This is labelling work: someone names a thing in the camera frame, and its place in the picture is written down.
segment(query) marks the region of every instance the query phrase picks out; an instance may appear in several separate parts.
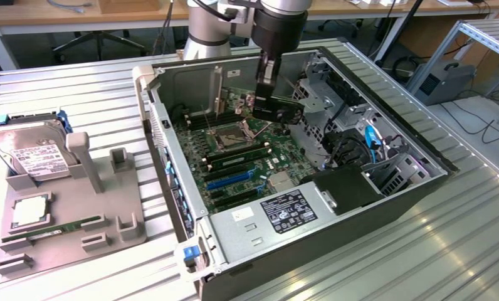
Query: power supply label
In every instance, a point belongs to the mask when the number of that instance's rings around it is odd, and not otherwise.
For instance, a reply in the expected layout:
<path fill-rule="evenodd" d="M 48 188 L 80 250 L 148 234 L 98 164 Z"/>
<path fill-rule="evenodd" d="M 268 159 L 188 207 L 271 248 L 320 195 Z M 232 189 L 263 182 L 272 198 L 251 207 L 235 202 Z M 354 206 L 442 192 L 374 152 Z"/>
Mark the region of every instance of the power supply label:
<path fill-rule="evenodd" d="M 32 177 L 68 171 L 66 160 L 55 144 L 15 149 L 12 155 Z"/>
<path fill-rule="evenodd" d="M 318 219 L 300 190 L 268 199 L 260 203 L 263 210 L 268 216 L 275 232 L 283 234 L 310 221 Z"/>

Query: hard drive label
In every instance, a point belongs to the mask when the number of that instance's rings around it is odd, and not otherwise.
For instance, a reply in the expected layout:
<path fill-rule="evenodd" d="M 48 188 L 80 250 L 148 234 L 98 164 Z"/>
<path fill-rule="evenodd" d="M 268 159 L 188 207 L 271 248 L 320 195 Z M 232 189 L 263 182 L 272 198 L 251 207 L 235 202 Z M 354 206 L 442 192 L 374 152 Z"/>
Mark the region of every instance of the hard drive label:
<path fill-rule="evenodd" d="M 66 160 L 55 144 L 11 151 L 31 177 L 68 171 Z"/>
<path fill-rule="evenodd" d="M 260 203 L 263 210 L 268 216 L 275 232 L 283 234 L 310 221 L 318 219 L 300 190 L 268 199 Z"/>

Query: hard drive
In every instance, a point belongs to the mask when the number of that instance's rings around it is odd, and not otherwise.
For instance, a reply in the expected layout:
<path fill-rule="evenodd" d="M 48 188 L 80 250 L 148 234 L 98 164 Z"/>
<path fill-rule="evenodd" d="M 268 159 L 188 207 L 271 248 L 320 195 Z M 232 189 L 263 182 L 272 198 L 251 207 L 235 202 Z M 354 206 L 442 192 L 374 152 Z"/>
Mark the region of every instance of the hard drive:
<path fill-rule="evenodd" d="M 14 175 L 28 174 L 35 181 L 70 175 L 68 166 L 78 164 L 66 149 L 71 132 L 66 115 L 59 113 L 20 116 L 0 122 L 0 157 Z"/>

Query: aluminum workbench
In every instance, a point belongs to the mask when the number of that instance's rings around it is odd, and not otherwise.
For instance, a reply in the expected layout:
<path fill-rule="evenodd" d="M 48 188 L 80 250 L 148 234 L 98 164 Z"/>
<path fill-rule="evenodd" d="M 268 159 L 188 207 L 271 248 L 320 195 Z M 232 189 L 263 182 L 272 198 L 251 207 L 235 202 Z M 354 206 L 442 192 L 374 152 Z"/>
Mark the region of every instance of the aluminum workbench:
<path fill-rule="evenodd" d="M 434 146 L 462 169 L 398 221 L 294 270 L 238 300 L 499 300 L 499 175 L 359 51 L 327 46 Z M 235 54 L 256 48 L 235 50 Z M 0 285 L 0 300 L 196 300 L 179 279 L 176 239 L 147 153 L 131 68 L 178 60 L 136 58 L 0 74 L 0 114 L 60 106 L 91 136 L 91 156 L 126 146 L 136 154 L 150 241 L 134 248 Z M 4 190 L 0 162 L 0 210 Z"/>

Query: motherboard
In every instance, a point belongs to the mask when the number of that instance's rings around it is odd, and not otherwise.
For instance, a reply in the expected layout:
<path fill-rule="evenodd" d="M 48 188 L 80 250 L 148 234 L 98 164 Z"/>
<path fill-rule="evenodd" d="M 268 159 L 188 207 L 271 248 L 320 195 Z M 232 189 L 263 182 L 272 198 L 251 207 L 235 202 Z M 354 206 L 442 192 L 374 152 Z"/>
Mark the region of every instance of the motherboard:
<path fill-rule="evenodd" d="M 298 186 L 316 172 L 288 127 L 251 117 L 252 97 L 226 89 L 222 113 L 184 115 L 174 125 L 211 213 Z"/>

